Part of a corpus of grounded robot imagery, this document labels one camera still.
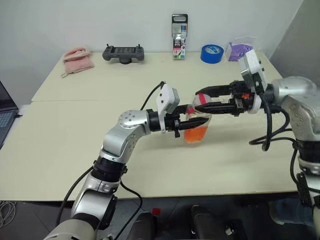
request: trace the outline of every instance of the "orange liquid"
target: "orange liquid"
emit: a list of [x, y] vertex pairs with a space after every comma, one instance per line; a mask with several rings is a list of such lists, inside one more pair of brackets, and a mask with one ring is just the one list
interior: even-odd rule
[[207, 131], [208, 126], [198, 126], [196, 128], [184, 130], [184, 140], [188, 144], [200, 142]]

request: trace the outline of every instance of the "laptop keyboard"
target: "laptop keyboard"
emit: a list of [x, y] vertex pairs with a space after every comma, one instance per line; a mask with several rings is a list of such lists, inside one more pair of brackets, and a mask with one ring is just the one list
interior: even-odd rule
[[0, 113], [0, 128], [5, 128], [10, 121], [13, 112]]

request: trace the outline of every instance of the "white wall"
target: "white wall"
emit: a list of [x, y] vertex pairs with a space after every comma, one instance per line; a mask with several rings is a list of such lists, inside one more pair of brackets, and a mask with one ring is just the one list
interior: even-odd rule
[[270, 57], [302, 1], [0, 0], [0, 80], [25, 104], [63, 52], [78, 45], [171, 51], [172, 13], [189, 15], [188, 51], [253, 36]]
[[320, 1], [304, 0], [271, 62], [283, 77], [303, 76], [320, 86]]

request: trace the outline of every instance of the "pink towel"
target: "pink towel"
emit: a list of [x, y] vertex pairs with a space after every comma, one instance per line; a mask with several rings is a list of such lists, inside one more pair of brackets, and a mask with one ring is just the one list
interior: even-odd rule
[[75, 74], [94, 67], [94, 64], [89, 59], [90, 50], [86, 47], [76, 47], [63, 55], [63, 63], [65, 73], [62, 78], [69, 74]]

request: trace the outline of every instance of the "red object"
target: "red object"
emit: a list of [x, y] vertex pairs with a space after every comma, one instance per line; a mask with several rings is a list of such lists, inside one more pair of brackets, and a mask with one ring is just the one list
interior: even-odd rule
[[206, 98], [205, 98], [203, 93], [199, 93], [199, 100], [200, 100], [201, 104], [206, 104], [207, 103]]
[[245, 93], [241, 96], [243, 99], [248, 99], [250, 98], [250, 94], [249, 93]]
[[195, 110], [192, 107], [187, 108], [186, 111], [187, 111], [188, 114], [194, 114], [195, 113]]
[[152, 215], [159, 216], [160, 213], [161, 213], [161, 208], [156, 208], [155, 207], [155, 208], [152, 209]]

